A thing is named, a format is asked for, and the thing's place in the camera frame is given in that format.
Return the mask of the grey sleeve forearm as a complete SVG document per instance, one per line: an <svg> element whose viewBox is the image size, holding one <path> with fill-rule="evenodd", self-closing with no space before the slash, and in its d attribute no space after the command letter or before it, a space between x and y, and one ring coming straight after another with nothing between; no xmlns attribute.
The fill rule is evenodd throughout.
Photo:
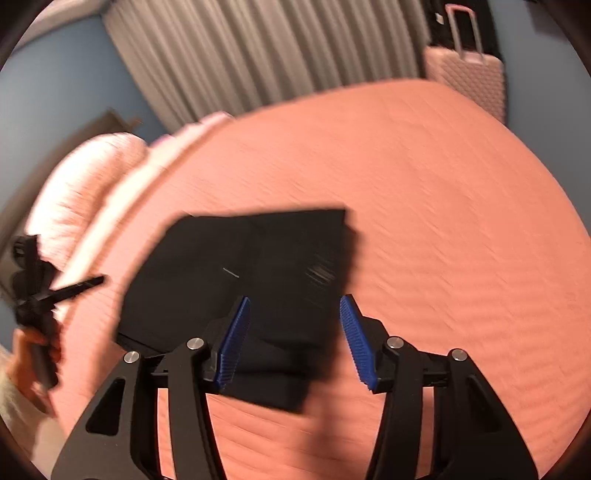
<svg viewBox="0 0 591 480"><path fill-rule="evenodd" d="M65 434L50 406L48 397L33 379L22 391L10 375L15 356L1 347L1 419L25 457L46 477L65 443Z"/></svg>

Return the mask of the left hand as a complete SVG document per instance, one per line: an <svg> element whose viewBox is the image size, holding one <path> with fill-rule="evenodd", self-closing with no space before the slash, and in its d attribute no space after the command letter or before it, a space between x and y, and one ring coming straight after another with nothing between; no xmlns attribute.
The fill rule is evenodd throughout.
<svg viewBox="0 0 591 480"><path fill-rule="evenodd" d="M55 364L61 360L60 326L48 340L33 328L19 328L14 331L12 357L8 361L6 374L16 389L29 401L38 400L36 384L39 382L34 367L35 346L48 346L50 358Z"/></svg>

